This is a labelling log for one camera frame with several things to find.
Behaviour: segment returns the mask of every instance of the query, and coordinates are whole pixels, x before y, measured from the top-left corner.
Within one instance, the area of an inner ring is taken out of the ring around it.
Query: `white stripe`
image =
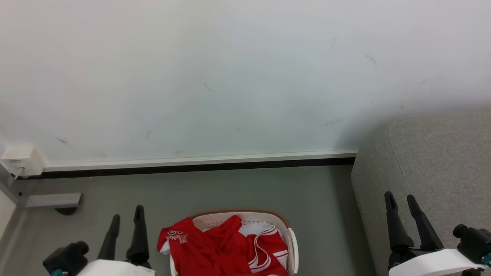
[[[283,250],[280,252],[273,253],[273,256],[278,257],[278,256],[281,256],[281,255],[287,254],[287,253],[288,253],[288,250]]]
[[[253,264],[250,264],[249,263],[249,268],[251,269],[251,272],[252,273],[256,273],[256,272],[260,272],[260,271],[263,271],[265,270],[266,268],[268,268],[271,264],[271,258],[270,256],[268,255],[268,253],[262,249],[259,245],[257,245],[257,239],[259,238],[259,236],[261,235],[273,235],[275,233],[277,233],[278,230],[276,229],[275,226],[271,226],[269,229],[263,231],[262,233],[259,233],[255,238],[254,238],[254,252],[256,254],[255,258],[253,259]],[[259,257],[257,256],[257,249],[260,249],[262,252],[264,252],[264,254],[266,254],[266,260],[263,264],[261,265],[257,265],[258,262],[259,262]]]
[[[256,237],[254,237],[254,253],[255,253],[255,257],[251,261],[249,261],[247,263],[249,265],[249,267],[256,267],[257,266],[257,263],[259,262],[259,259],[257,257],[257,239],[259,238],[260,235],[262,235],[264,233],[267,233],[268,231],[273,231],[274,229],[276,229],[276,227],[275,226],[271,226],[270,228],[264,230],[263,232],[261,232],[258,235],[256,235]]]

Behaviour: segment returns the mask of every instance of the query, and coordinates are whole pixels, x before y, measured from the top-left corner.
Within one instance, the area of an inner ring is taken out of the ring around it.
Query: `gray floor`
[[[46,276],[42,261],[57,247],[85,241],[94,260],[114,214],[121,216],[116,259],[131,243],[133,213],[145,207],[150,264],[170,275],[157,252],[160,229],[217,208],[278,211],[291,223],[300,248],[299,275],[375,275],[353,189],[352,166],[265,168],[21,181],[36,193],[83,192],[72,216],[54,210],[17,211],[1,241],[0,273]],[[13,237],[18,235],[15,243]]]

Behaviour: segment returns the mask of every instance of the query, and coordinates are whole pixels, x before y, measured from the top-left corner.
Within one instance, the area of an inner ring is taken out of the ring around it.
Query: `baseboard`
[[[101,175],[203,171],[285,166],[352,164],[357,150],[333,150],[278,154],[254,154],[198,158],[48,163],[43,174],[28,179],[87,177]]]

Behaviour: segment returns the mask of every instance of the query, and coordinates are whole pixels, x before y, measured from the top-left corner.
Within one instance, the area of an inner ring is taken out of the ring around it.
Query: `white wall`
[[[0,133],[48,162],[357,148],[491,103],[488,0],[3,0]]]

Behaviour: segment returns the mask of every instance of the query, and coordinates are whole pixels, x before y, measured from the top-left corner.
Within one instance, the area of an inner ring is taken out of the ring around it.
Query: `scuff mark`
[[[373,58],[373,56],[369,55],[369,54],[365,54],[365,58],[370,62],[372,63],[375,67],[378,67],[379,64],[377,63],[377,61]]]
[[[60,137],[56,137],[56,139],[60,142],[62,142],[63,144],[69,146],[69,147],[72,147],[72,145],[64,138],[60,138]]]
[[[204,84],[205,84],[206,89],[208,89],[208,90],[209,90],[209,91],[211,91],[211,92],[216,92],[215,90],[211,89],[211,88],[208,86],[208,84],[207,84],[207,83],[204,83]]]
[[[108,157],[104,153],[95,153],[94,156],[101,159],[106,159]]]
[[[324,59],[324,61],[327,60],[331,56],[331,53],[334,50],[334,46],[336,46],[336,42],[337,42],[337,36],[332,38],[331,47],[329,48],[329,51],[327,52],[327,55],[326,55],[326,58]]]

